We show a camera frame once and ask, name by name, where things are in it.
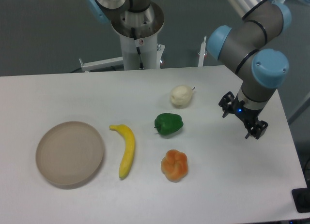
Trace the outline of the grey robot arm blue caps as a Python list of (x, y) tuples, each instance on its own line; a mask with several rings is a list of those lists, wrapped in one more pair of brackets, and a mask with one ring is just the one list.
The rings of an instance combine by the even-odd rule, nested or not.
[[(258, 116), (283, 83), (289, 62), (266, 44), (285, 31), (292, 20), (287, 6), (269, 0), (227, 0), (243, 20), (232, 29), (218, 27), (206, 50), (242, 81), (237, 95), (225, 94), (219, 102), (224, 116), (236, 115), (248, 136), (260, 138), (268, 124)], [(159, 68), (157, 34), (164, 24), (161, 8), (151, 0), (86, 0), (99, 22), (110, 22), (119, 35), (126, 70)]]

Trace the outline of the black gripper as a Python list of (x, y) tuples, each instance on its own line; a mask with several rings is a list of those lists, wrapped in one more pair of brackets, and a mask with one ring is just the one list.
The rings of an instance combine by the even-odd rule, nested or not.
[(254, 110), (246, 108), (245, 102), (235, 98), (231, 91), (221, 98), (218, 105), (222, 108), (223, 118), (234, 113), (244, 123), (248, 132), (245, 139), (248, 139), (250, 136), (259, 139), (264, 135), (268, 123), (263, 120), (258, 120), (258, 116), (262, 111), (261, 109)]

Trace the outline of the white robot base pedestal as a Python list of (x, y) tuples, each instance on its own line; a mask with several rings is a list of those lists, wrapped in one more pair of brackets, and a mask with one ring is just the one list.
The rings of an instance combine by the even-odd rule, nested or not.
[(125, 71), (160, 69), (165, 45), (158, 43), (158, 34), (137, 39), (119, 35)]

